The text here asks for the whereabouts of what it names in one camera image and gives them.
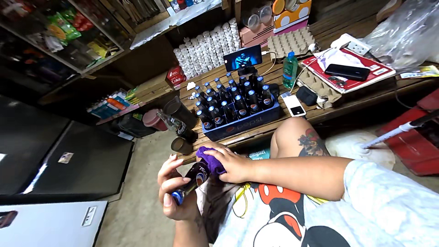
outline dark cup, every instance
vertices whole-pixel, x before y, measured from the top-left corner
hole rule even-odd
[[[184,138],[177,137],[172,141],[171,149],[174,150],[175,152],[179,152],[184,155],[189,155],[194,150],[194,147]]]

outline hand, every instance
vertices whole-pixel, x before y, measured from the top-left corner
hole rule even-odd
[[[214,156],[227,173],[221,174],[219,179],[228,183],[247,182],[251,178],[252,160],[242,155],[232,152],[229,148],[215,148],[216,150],[206,150],[204,154]]]
[[[172,198],[171,193],[178,187],[187,184],[190,179],[183,178],[176,170],[183,164],[183,159],[176,160],[177,155],[169,156],[169,159],[163,163],[162,168],[157,175],[157,183],[160,186],[158,200],[163,205],[163,213],[166,217],[174,220],[193,220],[199,214],[197,206],[197,194],[190,193],[184,198],[181,205]]]

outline tattoo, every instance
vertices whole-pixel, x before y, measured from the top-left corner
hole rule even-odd
[[[330,156],[324,141],[312,128],[307,129],[298,141],[299,145],[303,146],[299,156]]]
[[[201,215],[197,215],[194,219],[194,222],[197,224],[198,233],[200,233],[201,229],[203,228],[203,219],[201,218]]]

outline blue plastic crate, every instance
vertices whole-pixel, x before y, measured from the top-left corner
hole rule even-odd
[[[271,121],[277,120],[280,118],[280,106],[279,103],[274,100],[274,97],[271,96],[271,99],[274,101],[273,107],[270,109],[263,110],[261,112],[258,112],[256,114],[250,115],[246,118],[239,119],[237,121],[228,123],[226,125],[206,130],[204,128],[204,125],[202,124],[203,133],[207,138],[209,138],[211,141],[218,141],[221,139],[224,139],[226,137],[229,137],[231,135],[246,131],[248,129],[257,127],[262,124],[267,124]]]

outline concrete floor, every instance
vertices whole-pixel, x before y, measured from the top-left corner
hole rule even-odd
[[[122,198],[109,203],[96,247],[172,246],[174,223],[162,214],[157,173],[175,153],[170,148],[174,138],[165,131],[137,141]],[[189,168],[183,166],[178,171],[184,175]],[[393,170],[439,192],[438,177],[415,176],[398,159]]]

